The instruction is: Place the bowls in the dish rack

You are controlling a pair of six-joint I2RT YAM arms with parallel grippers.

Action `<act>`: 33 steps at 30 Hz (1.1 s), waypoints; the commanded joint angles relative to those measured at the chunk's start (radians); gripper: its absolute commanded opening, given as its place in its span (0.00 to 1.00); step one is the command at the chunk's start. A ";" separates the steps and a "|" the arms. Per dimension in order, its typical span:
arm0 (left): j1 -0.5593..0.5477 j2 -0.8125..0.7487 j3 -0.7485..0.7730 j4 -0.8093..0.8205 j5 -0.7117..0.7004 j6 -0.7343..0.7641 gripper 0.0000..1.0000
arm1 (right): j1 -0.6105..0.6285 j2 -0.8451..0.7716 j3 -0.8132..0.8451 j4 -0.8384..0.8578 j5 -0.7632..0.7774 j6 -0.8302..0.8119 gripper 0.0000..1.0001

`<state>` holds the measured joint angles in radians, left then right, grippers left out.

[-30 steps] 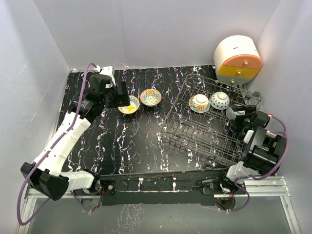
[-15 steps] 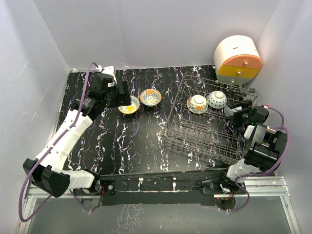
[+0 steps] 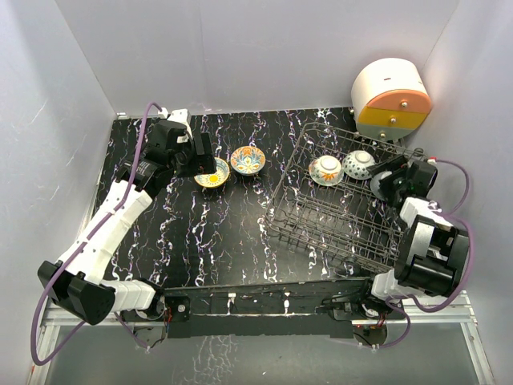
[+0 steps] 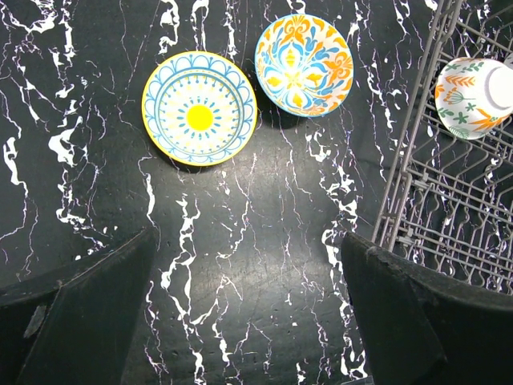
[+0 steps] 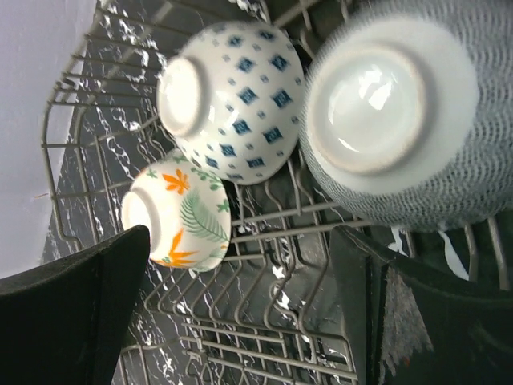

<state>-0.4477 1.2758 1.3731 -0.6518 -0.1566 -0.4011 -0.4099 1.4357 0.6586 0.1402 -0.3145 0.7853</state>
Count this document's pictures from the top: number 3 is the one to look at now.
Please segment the blue wave pattern bowl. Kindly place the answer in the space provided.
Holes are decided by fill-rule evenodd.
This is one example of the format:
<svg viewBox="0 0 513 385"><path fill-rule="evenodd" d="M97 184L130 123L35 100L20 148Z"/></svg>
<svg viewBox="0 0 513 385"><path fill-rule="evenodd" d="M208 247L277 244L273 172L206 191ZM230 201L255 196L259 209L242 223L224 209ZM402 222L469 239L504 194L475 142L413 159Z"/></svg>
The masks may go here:
<svg viewBox="0 0 513 385"><path fill-rule="evenodd" d="M342 161L342 171L355 180L368 180L371 175L369 168L375 165L374 157L363 150L350 152Z"/></svg>

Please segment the orange flower leaf bowl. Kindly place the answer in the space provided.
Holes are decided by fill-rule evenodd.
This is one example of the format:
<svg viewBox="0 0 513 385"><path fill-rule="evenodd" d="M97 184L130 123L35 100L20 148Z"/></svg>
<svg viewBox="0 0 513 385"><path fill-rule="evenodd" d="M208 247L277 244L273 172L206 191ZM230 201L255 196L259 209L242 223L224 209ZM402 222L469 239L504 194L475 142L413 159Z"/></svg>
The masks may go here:
<svg viewBox="0 0 513 385"><path fill-rule="evenodd" d="M344 172L339 159L324 155L309 164L309 175L316 184L331 187L341 182Z"/></svg>

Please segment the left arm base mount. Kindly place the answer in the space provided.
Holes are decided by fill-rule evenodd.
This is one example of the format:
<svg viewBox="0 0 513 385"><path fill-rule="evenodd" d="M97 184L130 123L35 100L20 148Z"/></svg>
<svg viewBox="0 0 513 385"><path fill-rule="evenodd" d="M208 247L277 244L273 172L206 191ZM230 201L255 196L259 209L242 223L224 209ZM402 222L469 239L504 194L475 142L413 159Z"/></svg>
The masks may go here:
<svg viewBox="0 0 513 385"><path fill-rule="evenodd" d="M189 310L190 301L186 297L166 297L158 293L147 309L121 310L115 312L115 318L138 347L150 350L168 338L174 321L181 323L188 320ZM158 322L160 328L129 326L129 322Z"/></svg>

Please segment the orange blue floral bowl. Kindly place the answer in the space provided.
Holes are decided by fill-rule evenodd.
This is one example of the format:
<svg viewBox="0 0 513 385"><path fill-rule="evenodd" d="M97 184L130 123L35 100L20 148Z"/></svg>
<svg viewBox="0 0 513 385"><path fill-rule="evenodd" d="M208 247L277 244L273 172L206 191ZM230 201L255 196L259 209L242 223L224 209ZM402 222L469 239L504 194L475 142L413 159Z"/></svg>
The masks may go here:
<svg viewBox="0 0 513 385"><path fill-rule="evenodd" d="M257 147L242 146L232 153L230 165L243 176L253 176L265 166L265 154Z"/></svg>

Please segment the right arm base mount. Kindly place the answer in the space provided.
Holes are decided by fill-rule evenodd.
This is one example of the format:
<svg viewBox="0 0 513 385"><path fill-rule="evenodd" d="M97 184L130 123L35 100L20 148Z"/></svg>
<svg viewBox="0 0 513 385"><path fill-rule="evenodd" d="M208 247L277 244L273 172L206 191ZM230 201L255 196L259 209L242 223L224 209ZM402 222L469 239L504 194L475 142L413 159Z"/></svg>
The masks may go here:
<svg viewBox="0 0 513 385"><path fill-rule="evenodd" d="M341 294L324 298L318 308L334 321L349 323L353 337L364 346L382 345L388 338L388 321L403 321L406 316L373 297Z"/></svg>

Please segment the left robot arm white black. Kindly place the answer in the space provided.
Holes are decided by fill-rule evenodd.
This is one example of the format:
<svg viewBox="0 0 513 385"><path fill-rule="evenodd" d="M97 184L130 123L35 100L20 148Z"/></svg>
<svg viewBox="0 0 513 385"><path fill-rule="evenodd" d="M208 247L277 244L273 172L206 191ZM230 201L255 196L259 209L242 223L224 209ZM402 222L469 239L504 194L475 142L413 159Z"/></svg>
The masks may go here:
<svg viewBox="0 0 513 385"><path fill-rule="evenodd" d="M213 174L211 136L187 123L161 120L147 142L119 167L103 203L75 243L55 262L44 261L38 279L56 305L96 325L111 312L138 310L156 320L165 300L145 279L107 281L104 274L128 230L173 178Z"/></svg>

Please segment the yellow sun pattern bowl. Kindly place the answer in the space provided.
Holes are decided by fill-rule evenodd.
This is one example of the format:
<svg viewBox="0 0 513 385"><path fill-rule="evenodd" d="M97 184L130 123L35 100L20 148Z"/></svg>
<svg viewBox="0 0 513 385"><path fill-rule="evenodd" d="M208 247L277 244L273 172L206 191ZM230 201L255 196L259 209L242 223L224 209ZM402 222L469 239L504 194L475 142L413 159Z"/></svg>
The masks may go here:
<svg viewBox="0 0 513 385"><path fill-rule="evenodd" d="M228 163L219 158L215 158L216 171L213 174L204 174L194 177L195 182L203 188L218 188L224 184L230 176L230 167Z"/></svg>

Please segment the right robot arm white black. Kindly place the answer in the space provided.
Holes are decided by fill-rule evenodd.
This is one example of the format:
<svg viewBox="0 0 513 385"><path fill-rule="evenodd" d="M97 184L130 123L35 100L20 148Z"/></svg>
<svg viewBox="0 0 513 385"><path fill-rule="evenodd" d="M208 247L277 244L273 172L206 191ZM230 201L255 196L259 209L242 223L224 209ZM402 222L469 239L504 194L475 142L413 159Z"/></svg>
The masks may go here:
<svg viewBox="0 0 513 385"><path fill-rule="evenodd" d="M423 312L449 306L468 280L473 266L471 231L449 220L449 213L427 199L438 176L435 158L408 160L395 156L370 167L373 192L396 209L406 226L394 268L378 274L371 289L357 298L358 311L376 318L386 301L411 299Z"/></svg>

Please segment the red rim grey pattern bowl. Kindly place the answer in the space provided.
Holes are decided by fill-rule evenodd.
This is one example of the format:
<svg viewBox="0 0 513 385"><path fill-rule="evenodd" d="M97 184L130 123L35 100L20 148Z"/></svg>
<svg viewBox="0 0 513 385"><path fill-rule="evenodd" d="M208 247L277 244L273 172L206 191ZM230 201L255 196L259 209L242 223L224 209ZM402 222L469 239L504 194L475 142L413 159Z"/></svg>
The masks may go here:
<svg viewBox="0 0 513 385"><path fill-rule="evenodd" d="M380 200L387 201L394 191L394 182L390 177L391 171L383 171L371 178L370 190Z"/></svg>

